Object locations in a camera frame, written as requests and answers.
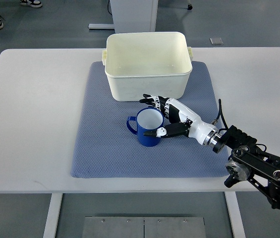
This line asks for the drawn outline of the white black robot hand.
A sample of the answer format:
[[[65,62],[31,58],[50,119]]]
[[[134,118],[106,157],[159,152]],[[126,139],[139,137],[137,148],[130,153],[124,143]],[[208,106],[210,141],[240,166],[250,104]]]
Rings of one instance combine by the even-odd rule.
[[[174,98],[164,98],[144,94],[140,103],[159,110],[169,120],[169,124],[157,130],[157,137],[171,138],[184,135],[194,138],[201,145],[211,145],[219,130],[212,124],[202,121],[201,117],[186,105]]]

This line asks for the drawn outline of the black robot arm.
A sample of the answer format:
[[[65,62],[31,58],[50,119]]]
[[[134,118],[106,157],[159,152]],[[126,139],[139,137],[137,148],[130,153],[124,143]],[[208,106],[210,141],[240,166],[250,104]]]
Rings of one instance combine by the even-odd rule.
[[[225,165],[229,176],[224,184],[230,188],[248,181],[265,195],[273,209],[280,210],[280,157],[268,153],[263,144],[235,126],[221,134],[214,128],[206,138],[215,153],[224,146],[231,149]]]

